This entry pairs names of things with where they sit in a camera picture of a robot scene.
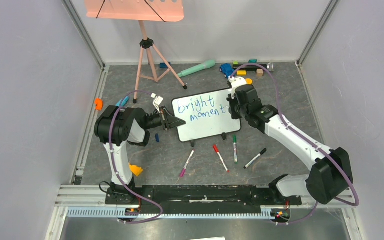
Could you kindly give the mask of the black framed whiteboard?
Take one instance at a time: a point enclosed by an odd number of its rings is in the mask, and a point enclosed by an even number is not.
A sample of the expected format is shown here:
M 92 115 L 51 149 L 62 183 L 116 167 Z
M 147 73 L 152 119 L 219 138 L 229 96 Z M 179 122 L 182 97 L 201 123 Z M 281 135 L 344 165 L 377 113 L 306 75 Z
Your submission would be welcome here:
M 239 119 L 232 119 L 227 97 L 230 88 L 174 98 L 174 116 L 185 121 L 177 128 L 180 142 L 189 142 L 222 134 L 238 132 Z

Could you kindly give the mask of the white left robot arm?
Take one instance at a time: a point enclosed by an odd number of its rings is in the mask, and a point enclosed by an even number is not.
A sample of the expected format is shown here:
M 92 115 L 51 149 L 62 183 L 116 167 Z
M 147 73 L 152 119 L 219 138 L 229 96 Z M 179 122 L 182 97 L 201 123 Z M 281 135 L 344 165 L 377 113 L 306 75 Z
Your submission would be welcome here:
M 125 204 L 137 198 L 134 176 L 130 169 L 127 145 L 146 147 L 150 129 L 162 127 L 168 131 L 186 124 L 168 111 L 165 106 L 152 114 L 142 108 L 108 106 L 97 119 L 94 134 L 103 144 L 111 166 L 111 183 L 108 193 L 116 194 Z

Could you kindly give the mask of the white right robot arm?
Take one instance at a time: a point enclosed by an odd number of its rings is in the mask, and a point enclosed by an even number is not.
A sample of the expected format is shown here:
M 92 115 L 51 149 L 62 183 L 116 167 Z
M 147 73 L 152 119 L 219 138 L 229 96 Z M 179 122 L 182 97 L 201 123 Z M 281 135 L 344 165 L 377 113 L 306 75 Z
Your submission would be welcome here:
M 292 196 L 311 196 L 326 205 L 353 184 L 348 152 L 321 144 L 296 128 L 272 105 L 264 105 L 251 84 L 233 87 L 227 97 L 232 119 L 244 118 L 261 133 L 275 139 L 297 156 L 309 169 L 308 174 L 284 174 L 269 184 L 269 199 L 282 204 Z

